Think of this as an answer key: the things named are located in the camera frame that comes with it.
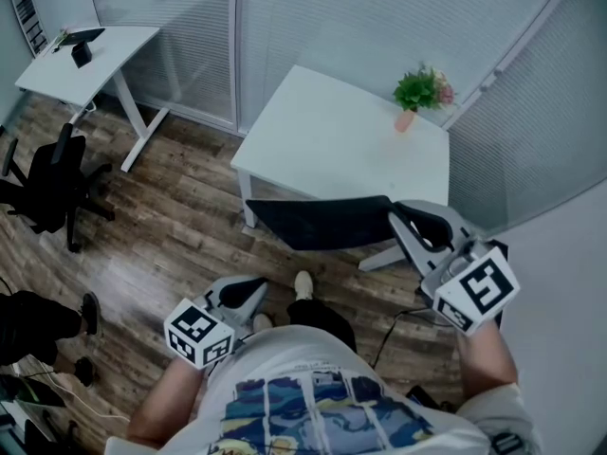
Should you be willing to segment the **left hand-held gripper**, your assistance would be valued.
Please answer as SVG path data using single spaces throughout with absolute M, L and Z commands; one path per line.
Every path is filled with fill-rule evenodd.
M 167 346 L 195 368 L 206 368 L 244 345 L 247 324 L 267 294 L 267 279 L 224 277 L 195 300 L 182 300 L 164 320 Z

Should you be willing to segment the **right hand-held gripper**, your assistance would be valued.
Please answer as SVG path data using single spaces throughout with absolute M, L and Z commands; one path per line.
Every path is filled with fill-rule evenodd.
M 520 292 L 507 245 L 472 241 L 451 254 L 471 237 L 469 225 L 451 207 L 406 200 L 395 203 L 395 212 L 388 214 L 390 227 L 406 258 L 426 276 L 421 289 L 432 310 L 460 334 L 469 337 L 499 317 Z

